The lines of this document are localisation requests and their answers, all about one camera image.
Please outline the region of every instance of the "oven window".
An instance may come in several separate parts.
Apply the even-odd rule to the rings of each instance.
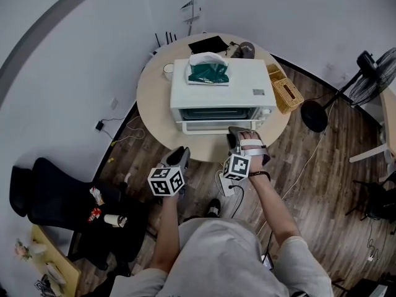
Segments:
[[[255,108],[202,108],[181,109],[183,121],[200,120],[246,120],[250,119]]]

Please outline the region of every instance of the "black chair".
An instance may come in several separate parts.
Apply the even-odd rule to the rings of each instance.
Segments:
[[[396,184],[396,171],[393,172],[382,184],[378,183],[367,183],[364,181],[353,181],[357,184],[362,184],[367,187],[367,196],[359,201],[356,206],[349,210],[345,215],[349,215],[352,211],[360,208],[366,202],[366,208],[364,210],[364,217],[373,218],[376,220],[386,219],[391,223],[396,220],[396,188],[385,190],[384,184],[387,181],[392,181]]]
[[[378,282],[375,282],[373,280],[367,280],[365,278],[362,278],[352,289],[347,290],[346,288],[338,284],[343,281],[344,280],[339,279],[332,282],[333,286],[342,290],[340,297],[342,297],[345,293],[345,297],[369,297],[379,284]]]
[[[102,214],[88,223],[95,199],[90,188],[101,191],[105,204]],[[118,265],[132,262],[142,246],[147,228],[146,206],[103,181],[83,183],[62,172],[45,158],[39,158],[32,170],[14,166],[11,174],[10,204],[14,211],[36,225],[57,226],[81,233],[77,252],[71,261],[85,257],[101,270],[106,270],[109,252]],[[104,214],[127,217],[124,228],[103,221]]]

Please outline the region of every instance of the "wooden desk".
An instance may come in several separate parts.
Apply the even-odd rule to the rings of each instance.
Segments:
[[[396,155],[396,82],[381,93],[381,103],[385,119],[386,144],[392,154]]]
[[[64,296],[74,297],[79,285],[81,271],[56,248],[52,240],[47,237],[42,227],[33,225],[32,240],[40,244],[45,244],[47,247],[47,250],[43,254],[33,256],[33,262],[38,270],[44,275],[45,263],[54,263],[66,280]]]
[[[396,80],[381,94],[382,111],[384,112],[386,143],[370,151],[356,155],[349,159],[350,163],[364,160],[367,157],[390,150],[396,155]]]
[[[140,75],[137,88],[137,106],[140,116],[150,133],[164,146],[175,149],[179,146],[189,147],[191,158],[199,161],[221,163],[227,159],[228,144],[226,135],[194,135],[189,136],[176,128],[176,123],[170,111],[171,82],[163,75],[163,66],[175,59],[186,59],[191,55],[188,44],[205,38],[219,35],[226,44],[231,41],[242,43],[244,38],[229,34],[207,33],[192,35],[164,45],[148,62]],[[260,46],[256,48],[256,59],[263,59],[266,65],[276,64],[283,73],[279,63]],[[219,53],[223,57],[231,57],[236,46],[231,46],[228,54]],[[288,124],[290,113],[281,114],[276,109],[257,131],[265,145],[271,145],[283,132]]]

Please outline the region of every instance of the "toaster oven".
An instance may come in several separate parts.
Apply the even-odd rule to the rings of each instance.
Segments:
[[[227,134],[228,127],[256,130],[277,109],[265,62],[229,58],[228,86],[189,85],[188,59],[174,62],[170,108],[185,134]]]

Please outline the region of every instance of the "round table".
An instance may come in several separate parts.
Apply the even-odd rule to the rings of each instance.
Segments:
[[[244,38],[229,34],[206,33],[191,35],[164,45],[148,62],[140,75],[137,86],[137,107],[143,123],[150,133],[165,147],[173,150],[176,147],[189,147],[191,158],[199,161],[224,162],[228,157],[226,135],[187,135],[176,128],[170,110],[171,82],[163,75],[163,66],[175,59],[186,59],[191,55],[188,44],[205,38],[219,35],[226,44],[231,41],[242,43]],[[223,57],[231,57],[237,46],[231,46],[228,54],[219,53]],[[255,59],[263,59],[266,65],[276,64],[284,73],[279,63],[260,46],[256,48]],[[281,114],[278,109],[272,111],[265,123],[257,130],[265,145],[272,144],[286,128],[290,113]]]

